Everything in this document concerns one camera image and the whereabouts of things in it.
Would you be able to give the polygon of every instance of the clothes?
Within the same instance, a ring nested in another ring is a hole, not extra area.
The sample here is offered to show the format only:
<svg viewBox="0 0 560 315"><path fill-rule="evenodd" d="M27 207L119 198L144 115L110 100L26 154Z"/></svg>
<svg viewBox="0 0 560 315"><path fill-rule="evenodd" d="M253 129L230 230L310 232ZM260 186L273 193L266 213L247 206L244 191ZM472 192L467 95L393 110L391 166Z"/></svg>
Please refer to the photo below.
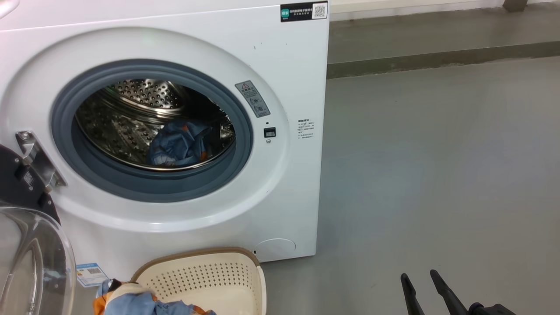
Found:
<svg viewBox="0 0 560 315"><path fill-rule="evenodd" d="M176 119L165 125L150 143L150 165L192 165L206 160L202 138L211 128L198 121Z"/></svg>
<svg viewBox="0 0 560 315"><path fill-rule="evenodd" d="M94 315L216 315L183 301L164 303L138 283L105 280L97 290Z"/></svg>

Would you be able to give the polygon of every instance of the laundry basket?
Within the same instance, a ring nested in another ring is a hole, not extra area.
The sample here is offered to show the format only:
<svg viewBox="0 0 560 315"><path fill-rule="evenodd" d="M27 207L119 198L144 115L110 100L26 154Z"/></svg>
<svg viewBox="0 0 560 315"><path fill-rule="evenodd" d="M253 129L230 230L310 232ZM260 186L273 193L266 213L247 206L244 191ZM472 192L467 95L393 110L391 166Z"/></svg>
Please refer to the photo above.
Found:
<svg viewBox="0 0 560 315"><path fill-rule="evenodd" d="M265 315L263 270L249 251L208 249L153 260L132 277L163 302L182 300L218 315Z"/></svg>

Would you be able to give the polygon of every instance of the qr code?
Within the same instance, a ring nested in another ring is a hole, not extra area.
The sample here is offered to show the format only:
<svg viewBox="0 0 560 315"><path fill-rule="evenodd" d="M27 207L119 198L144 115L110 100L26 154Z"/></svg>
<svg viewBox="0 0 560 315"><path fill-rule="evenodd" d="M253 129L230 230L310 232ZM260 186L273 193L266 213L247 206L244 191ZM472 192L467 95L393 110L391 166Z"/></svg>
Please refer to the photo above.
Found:
<svg viewBox="0 0 560 315"><path fill-rule="evenodd" d="M87 272L89 272L90 275L93 275L93 274L100 274L101 270L99 270L99 268L91 268L91 269L88 269Z"/></svg>
<svg viewBox="0 0 560 315"><path fill-rule="evenodd" d="M313 16L311 18L326 18L326 2L323 3L313 3Z"/></svg>

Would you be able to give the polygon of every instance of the door hinge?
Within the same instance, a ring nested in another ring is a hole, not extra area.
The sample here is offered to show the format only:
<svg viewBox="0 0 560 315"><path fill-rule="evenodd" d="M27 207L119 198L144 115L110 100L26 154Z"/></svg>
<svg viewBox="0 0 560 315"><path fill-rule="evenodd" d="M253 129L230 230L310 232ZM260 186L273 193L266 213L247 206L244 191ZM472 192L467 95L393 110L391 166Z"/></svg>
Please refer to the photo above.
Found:
<svg viewBox="0 0 560 315"><path fill-rule="evenodd" d="M66 186L66 182L62 179L59 171L49 160L41 144L39 144L39 141L31 131L16 133L16 140L23 152L23 164L29 165L37 172L41 181L45 184L47 193L51 192L55 187Z"/></svg>

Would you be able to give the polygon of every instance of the gray rubber gasket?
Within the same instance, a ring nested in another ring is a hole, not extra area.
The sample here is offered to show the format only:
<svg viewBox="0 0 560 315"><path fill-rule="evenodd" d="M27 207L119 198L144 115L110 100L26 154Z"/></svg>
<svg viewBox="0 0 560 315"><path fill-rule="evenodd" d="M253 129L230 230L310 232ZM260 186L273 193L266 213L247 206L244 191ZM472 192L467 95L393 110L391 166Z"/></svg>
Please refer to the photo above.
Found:
<svg viewBox="0 0 560 315"><path fill-rule="evenodd" d="M130 78L171 81L200 92L229 116L235 143L218 159L193 170L151 172L116 162L91 144L74 115L93 92ZM70 167L91 184L114 195L146 202L175 202L207 195L234 178L249 159L253 128L243 105L227 88L192 68L150 59L104 64L72 80L55 100L51 129L54 142Z"/></svg>

